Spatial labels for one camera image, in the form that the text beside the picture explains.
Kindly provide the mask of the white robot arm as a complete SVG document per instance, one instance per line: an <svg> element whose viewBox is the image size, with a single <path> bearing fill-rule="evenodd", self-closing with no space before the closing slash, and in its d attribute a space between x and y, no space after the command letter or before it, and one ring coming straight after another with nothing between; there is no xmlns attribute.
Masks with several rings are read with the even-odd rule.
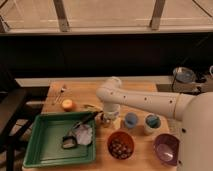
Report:
<svg viewBox="0 0 213 171"><path fill-rule="evenodd" d="M122 81L108 78L96 91L104 112L125 105L182 122L177 171L213 171L213 92L197 96L121 89Z"/></svg>

